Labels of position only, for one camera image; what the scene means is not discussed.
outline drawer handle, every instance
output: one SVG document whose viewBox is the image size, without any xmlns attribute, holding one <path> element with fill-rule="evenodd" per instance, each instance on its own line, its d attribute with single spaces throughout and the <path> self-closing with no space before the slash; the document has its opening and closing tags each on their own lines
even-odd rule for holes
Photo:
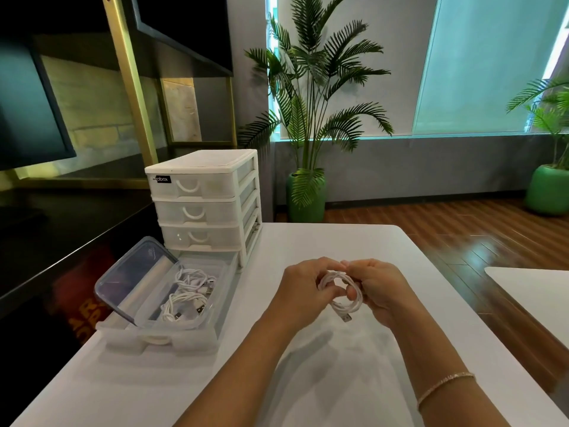
<svg viewBox="0 0 569 427">
<path fill-rule="evenodd" d="M 182 186 L 180 180 L 176 180 L 176 185 L 180 188 L 180 190 L 183 190 L 186 193 L 195 193 L 200 188 L 200 180 L 196 181 L 196 186 L 193 189 L 187 189 L 186 187 Z"/>
<path fill-rule="evenodd" d="M 202 214 L 200 214 L 199 216 L 191 215 L 190 213 L 188 213 L 188 210 L 185 207 L 183 207 L 181 210 L 184 212 L 184 215 L 186 215 L 186 217 L 188 217 L 188 219 L 191 220 L 200 220 L 205 215 L 205 208 L 202 208 Z"/>
<path fill-rule="evenodd" d="M 202 238 L 196 238 L 196 237 L 194 237 L 191 232 L 188 232 L 188 236 L 189 236 L 192 240 L 194 240 L 196 243 L 205 243 L 207 240 L 210 239 L 210 235 L 209 235 L 209 234 L 207 234 L 207 235 L 205 236 L 205 238 L 203 238 L 203 239 L 202 239 Z"/>
</svg>

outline hand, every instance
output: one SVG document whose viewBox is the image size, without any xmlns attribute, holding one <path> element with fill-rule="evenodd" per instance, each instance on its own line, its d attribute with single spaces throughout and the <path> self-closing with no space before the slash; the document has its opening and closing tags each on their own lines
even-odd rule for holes
<svg viewBox="0 0 569 427">
<path fill-rule="evenodd" d="M 401 271 L 388 262 L 377 259 L 342 261 L 347 267 L 347 275 L 360 282 L 364 303 L 372 309 L 375 318 L 388 328 L 392 328 L 398 308 L 422 306 L 407 279 Z M 356 299 L 356 291 L 347 289 L 348 299 Z"/>
<path fill-rule="evenodd" d="M 322 257 L 303 261 L 285 268 L 281 284 L 269 304 L 268 317 L 296 334 L 310 325 L 320 312 L 336 297 L 344 297 L 346 291 L 329 283 L 324 290 L 317 288 L 328 270 L 346 271 L 346 267 L 330 258 Z"/>
</svg>

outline transparent lid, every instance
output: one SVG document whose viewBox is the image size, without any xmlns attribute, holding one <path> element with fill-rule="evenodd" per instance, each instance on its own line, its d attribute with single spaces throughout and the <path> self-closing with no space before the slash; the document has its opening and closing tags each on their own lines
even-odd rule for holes
<svg viewBox="0 0 569 427">
<path fill-rule="evenodd" d="M 95 284 L 97 296 L 134 323 L 136 312 L 154 286 L 178 260 L 153 237 L 142 238 Z"/>
</svg>

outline green planter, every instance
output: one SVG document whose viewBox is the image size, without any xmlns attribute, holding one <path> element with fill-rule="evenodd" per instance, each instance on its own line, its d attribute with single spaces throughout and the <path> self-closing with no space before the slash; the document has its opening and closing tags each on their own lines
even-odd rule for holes
<svg viewBox="0 0 569 427">
<path fill-rule="evenodd" d="M 531 177 L 526 207 L 540 214 L 558 216 L 569 212 L 569 171 L 540 166 Z"/>
<path fill-rule="evenodd" d="M 326 181 L 320 186 L 318 196 L 307 207 L 299 207 L 293 203 L 293 179 L 290 174 L 286 180 L 286 206 L 288 221 L 293 223 L 318 223 L 324 219 L 324 205 L 326 203 Z"/>
</svg>

